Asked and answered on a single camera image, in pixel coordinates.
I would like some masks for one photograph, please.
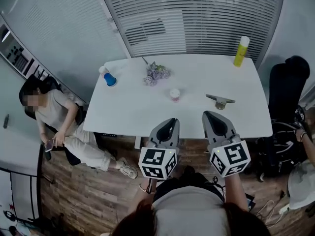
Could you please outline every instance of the dark hair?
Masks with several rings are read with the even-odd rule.
[[[21,90],[19,92],[19,99],[23,106],[26,106],[26,102],[24,100],[24,96],[27,95],[35,95],[37,88],[39,88],[42,91],[43,88],[43,82],[36,78],[33,74],[29,76],[29,78],[25,81],[23,86],[21,87]]]
[[[156,230],[156,213],[151,204],[146,204],[145,200],[142,200],[136,211],[125,217],[111,233],[111,236],[154,236]]]
[[[236,204],[224,203],[229,226],[229,236],[271,236],[265,224],[255,215],[240,209]],[[111,236],[155,236],[157,231],[156,212],[151,204],[141,201],[132,214],[125,217],[113,230]]]
[[[234,203],[224,203],[231,236],[271,236],[266,225],[254,214],[240,209]]]
[[[10,227],[9,227],[9,232],[10,232],[13,236],[15,236],[15,233],[16,233],[16,228],[15,228],[15,226],[10,226]]]

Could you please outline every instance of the metal object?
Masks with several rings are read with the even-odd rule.
[[[205,136],[209,142],[207,149],[210,153],[213,148],[241,141],[232,122],[218,113],[203,112],[202,124]]]
[[[144,59],[144,57],[141,57],[141,58],[143,58],[143,60],[144,60],[144,62],[148,65],[149,63]]]
[[[56,180],[54,179],[50,179],[49,177],[47,177],[46,175],[42,174],[41,175],[42,178],[46,179],[48,182],[50,182],[51,184],[55,184],[56,183]]]
[[[147,147],[172,148],[178,152],[179,128],[179,120],[176,118],[162,122],[151,131]]]
[[[235,100],[230,100],[223,97],[218,97],[210,94],[206,94],[206,97],[216,101],[216,108],[223,110],[227,103],[235,103]]]
[[[10,115],[6,115],[3,122],[3,128],[6,129],[8,127]]]
[[[141,136],[136,136],[136,139],[134,141],[134,148],[141,149]]]

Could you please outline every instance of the yellow bottle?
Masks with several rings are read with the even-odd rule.
[[[250,38],[246,36],[241,37],[240,44],[238,46],[237,54],[235,56],[234,65],[240,67],[243,59],[246,55],[248,45],[250,44]]]

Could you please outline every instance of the black chair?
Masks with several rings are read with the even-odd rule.
[[[40,89],[40,91],[42,93],[47,93],[53,89],[58,89],[62,92],[61,88],[60,88],[60,85],[57,83],[57,81],[49,76],[47,78],[45,78],[43,81],[41,81],[40,79],[38,79],[35,75],[30,75],[29,78],[25,81],[24,85],[22,86],[21,90],[20,90],[20,95],[19,95],[19,98],[20,98],[20,101],[22,103],[22,89],[24,86],[27,86],[27,85],[37,85],[36,87]],[[29,108],[25,107],[25,114],[31,118],[33,118],[34,120],[36,120],[36,117],[35,117],[35,112],[31,111]],[[83,108],[78,106],[78,113],[76,115],[76,118],[75,118],[75,121],[77,123],[77,125],[80,125],[83,121],[84,121],[84,118],[85,118],[85,115],[86,113],[83,111]],[[54,133],[57,133],[57,130],[54,129],[53,127],[49,126],[46,124],[46,126],[51,130],[53,131]],[[67,160],[68,162],[74,166],[74,165],[78,165],[81,163],[81,160],[79,158],[77,158],[75,155],[73,155],[66,147],[57,147],[55,148],[54,150],[64,150],[65,152],[65,155],[67,157]]]

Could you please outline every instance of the sneaker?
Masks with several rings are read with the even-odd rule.
[[[124,157],[120,158],[118,161],[123,162],[123,164],[124,164],[124,165],[119,169],[119,171],[120,171],[121,173],[123,173],[124,175],[130,177],[131,179],[135,179],[135,178],[138,176],[137,170],[136,170],[134,167],[130,166],[130,165],[127,163],[127,160],[126,160]]]

